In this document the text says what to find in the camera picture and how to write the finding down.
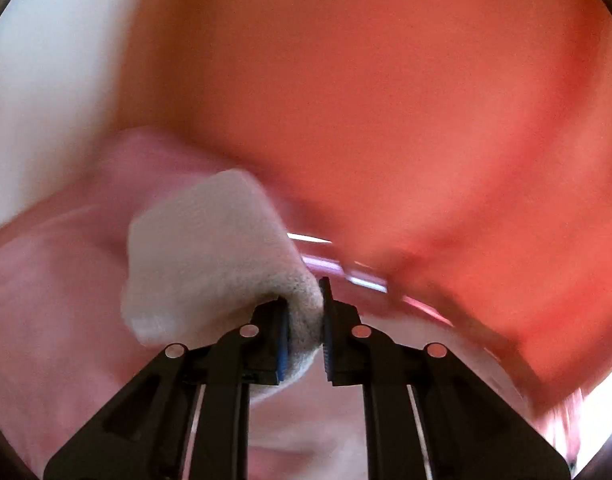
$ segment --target folded cloth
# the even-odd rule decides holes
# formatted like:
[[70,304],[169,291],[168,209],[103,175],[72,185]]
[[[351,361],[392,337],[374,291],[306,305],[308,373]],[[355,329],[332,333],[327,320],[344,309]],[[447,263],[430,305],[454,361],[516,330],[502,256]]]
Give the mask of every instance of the folded cloth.
[[[321,344],[322,296],[253,176],[229,170],[199,181],[138,216],[128,236],[122,317],[143,344],[214,343],[246,324],[258,304],[285,298],[285,383]],[[259,399],[270,389],[254,388]]]

